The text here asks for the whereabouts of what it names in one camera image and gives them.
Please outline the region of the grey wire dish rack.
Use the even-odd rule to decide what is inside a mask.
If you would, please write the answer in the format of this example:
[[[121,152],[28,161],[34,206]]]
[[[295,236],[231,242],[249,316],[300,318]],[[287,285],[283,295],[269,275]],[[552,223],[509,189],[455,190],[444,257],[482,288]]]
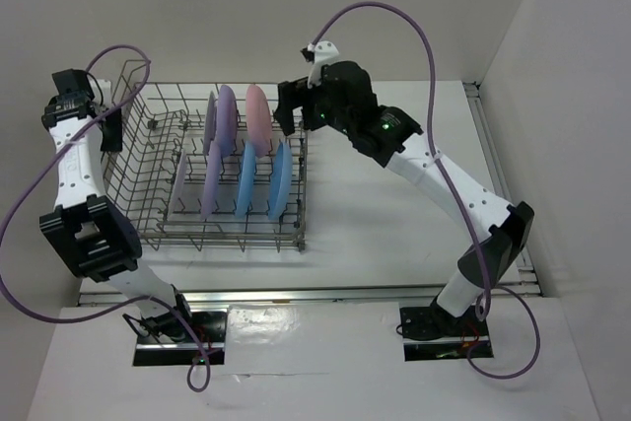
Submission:
[[[153,252],[306,247],[308,136],[272,126],[257,158],[246,127],[245,83],[234,83],[237,133],[219,157],[205,137],[221,84],[150,82],[122,112],[123,148],[103,159],[108,197]]]

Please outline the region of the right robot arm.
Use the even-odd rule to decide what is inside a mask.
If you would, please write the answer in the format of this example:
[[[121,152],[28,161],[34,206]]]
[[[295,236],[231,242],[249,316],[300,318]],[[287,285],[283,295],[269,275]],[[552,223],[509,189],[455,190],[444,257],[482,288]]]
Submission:
[[[463,225],[472,245],[432,302],[430,322],[451,334],[470,310],[486,319],[492,289],[526,245],[533,209],[494,194],[431,145],[429,131],[409,114],[380,104],[368,72],[355,62],[323,67],[317,84],[300,78],[280,83],[277,91],[274,117],[284,134],[294,133],[299,110],[305,129],[328,126],[342,133],[357,152],[403,177]]]

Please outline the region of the white plate green rim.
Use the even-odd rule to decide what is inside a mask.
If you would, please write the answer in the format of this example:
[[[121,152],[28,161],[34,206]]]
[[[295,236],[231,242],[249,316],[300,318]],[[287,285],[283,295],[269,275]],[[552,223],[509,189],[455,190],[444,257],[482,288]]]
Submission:
[[[181,199],[185,176],[186,176],[186,169],[187,169],[187,154],[185,150],[182,150],[179,155],[178,163],[175,169],[175,178],[174,178],[174,183],[172,187],[172,193],[171,193],[171,198],[170,198],[170,203],[169,203],[169,208],[168,208],[168,212],[170,214],[175,212],[177,204],[179,203],[179,200]]]

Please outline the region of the pink plate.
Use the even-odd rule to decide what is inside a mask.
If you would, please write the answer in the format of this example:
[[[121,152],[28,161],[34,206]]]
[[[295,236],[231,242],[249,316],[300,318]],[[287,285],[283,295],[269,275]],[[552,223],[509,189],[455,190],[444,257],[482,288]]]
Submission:
[[[247,135],[255,155],[261,158],[272,148],[272,120],[266,95],[262,89],[250,84],[245,94],[245,123]]]

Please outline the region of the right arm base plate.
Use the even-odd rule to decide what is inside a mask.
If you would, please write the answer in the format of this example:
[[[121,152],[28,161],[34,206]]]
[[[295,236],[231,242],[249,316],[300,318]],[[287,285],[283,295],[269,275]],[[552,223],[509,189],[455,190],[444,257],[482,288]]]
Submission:
[[[395,331],[406,362],[494,357],[488,325],[476,317],[474,306],[457,318],[434,306],[403,307],[399,315]]]

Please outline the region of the blue plate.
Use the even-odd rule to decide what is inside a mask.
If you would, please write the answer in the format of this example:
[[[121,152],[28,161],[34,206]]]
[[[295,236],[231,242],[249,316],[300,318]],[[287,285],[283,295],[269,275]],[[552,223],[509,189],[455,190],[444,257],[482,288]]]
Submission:
[[[242,218],[247,214],[251,203],[252,189],[256,171],[256,156],[253,145],[245,142],[243,152],[241,174],[239,180],[238,197],[236,201],[235,216]]]
[[[278,220],[285,211],[292,185],[293,154],[287,141],[279,144],[276,151],[269,187],[270,221]]]

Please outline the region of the purple plate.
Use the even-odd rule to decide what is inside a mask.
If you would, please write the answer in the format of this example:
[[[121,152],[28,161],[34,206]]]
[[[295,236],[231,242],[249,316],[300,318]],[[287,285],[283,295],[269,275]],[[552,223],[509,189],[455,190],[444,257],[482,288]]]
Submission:
[[[238,130],[237,101],[235,93],[228,85],[222,85],[216,106],[216,133],[221,156],[227,157],[233,153],[234,142]]]
[[[213,213],[215,199],[221,174],[221,148],[216,142],[212,142],[207,156],[207,168],[204,181],[204,188],[201,198],[200,220],[207,220]]]

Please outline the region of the purple plate front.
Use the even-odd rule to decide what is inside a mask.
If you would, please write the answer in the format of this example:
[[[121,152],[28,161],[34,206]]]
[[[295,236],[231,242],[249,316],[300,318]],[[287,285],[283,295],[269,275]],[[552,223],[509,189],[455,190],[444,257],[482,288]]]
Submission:
[[[204,188],[201,198],[200,220],[207,220],[213,213],[215,199],[221,174],[221,148],[216,142],[212,142],[207,156],[207,168],[204,181]]]

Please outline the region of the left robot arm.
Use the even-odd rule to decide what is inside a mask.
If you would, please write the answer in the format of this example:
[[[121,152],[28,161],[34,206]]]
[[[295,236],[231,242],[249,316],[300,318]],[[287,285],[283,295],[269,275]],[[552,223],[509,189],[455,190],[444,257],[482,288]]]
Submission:
[[[134,298],[140,316],[128,324],[142,337],[185,340],[194,316],[183,295],[141,260],[131,221],[106,194],[103,157],[122,149],[122,113],[112,111],[111,84],[67,69],[52,76],[57,94],[41,118],[55,148],[58,187],[39,228],[77,278],[108,283]]]

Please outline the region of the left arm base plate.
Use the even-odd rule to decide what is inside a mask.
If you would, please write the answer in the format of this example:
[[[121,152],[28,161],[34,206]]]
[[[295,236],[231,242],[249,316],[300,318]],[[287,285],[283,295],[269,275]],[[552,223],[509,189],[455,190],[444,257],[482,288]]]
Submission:
[[[135,325],[137,337],[132,362],[134,367],[189,366],[192,362],[204,364],[197,344],[178,323],[175,329],[179,338],[171,339],[165,334],[150,334],[131,316],[128,321]],[[225,363],[227,322],[226,310],[192,313],[190,326],[204,345],[211,366]]]

